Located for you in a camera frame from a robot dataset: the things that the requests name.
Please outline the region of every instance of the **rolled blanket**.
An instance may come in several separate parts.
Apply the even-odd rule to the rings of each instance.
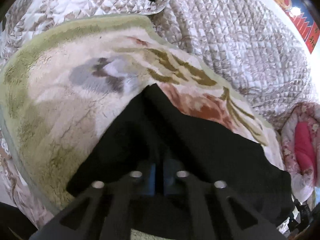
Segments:
[[[306,201],[320,185],[320,105],[297,106],[281,132],[282,153],[294,196]]]

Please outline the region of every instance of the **pink fabric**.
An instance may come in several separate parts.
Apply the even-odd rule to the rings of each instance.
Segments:
[[[286,170],[291,175],[293,195],[306,201],[320,186],[320,105],[297,106],[281,130]]]
[[[316,153],[313,149],[309,127],[307,122],[298,122],[294,137],[294,153],[301,171],[313,169],[316,179]]]

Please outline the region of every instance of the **quilted bedspread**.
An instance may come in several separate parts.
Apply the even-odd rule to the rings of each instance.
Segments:
[[[153,83],[182,113],[260,143],[267,160],[284,169],[272,126],[198,57],[161,39],[145,16],[93,17],[36,36],[0,74],[3,135],[45,208],[55,214],[69,203],[71,176]]]
[[[114,13],[151,15],[162,38],[201,57],[276,129],[297,103],[317,101],[309,52],[260,0],[17,0],[6,15],[2,63],[56,25]]]

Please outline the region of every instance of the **red poster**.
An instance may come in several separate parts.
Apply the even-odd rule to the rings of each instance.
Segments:
[[[316,25],[316,23],[314,22],[312,25],[312,28],[311,28],[311,32],[310,32],[308,39],[306,41],[306,45],[307,45],[310,53],[315,48],[316,43],[319,39],[319,35],[320,35],[320,30],[319,30],[318,26]]]

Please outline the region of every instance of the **silver screw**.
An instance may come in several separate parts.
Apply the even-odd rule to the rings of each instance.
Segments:
[[[94,188],[103,188],[104,183],[102,181],[94,181],[92,182],[91,186]]]
[[[133,178],[140,178],[142,176],[142,172],[141,171],[131,171],[130,176]]]
[[[214,186],[217,188],[225,188],[227,186],[227,184],[223,180],[218,180],[214,183]]]
[[[186,178],[186,177],[189,176],[189,172],[187,172],[187,171],[178,171],[178,172],[177,172],[177,176],[178,176],[179,178]]]

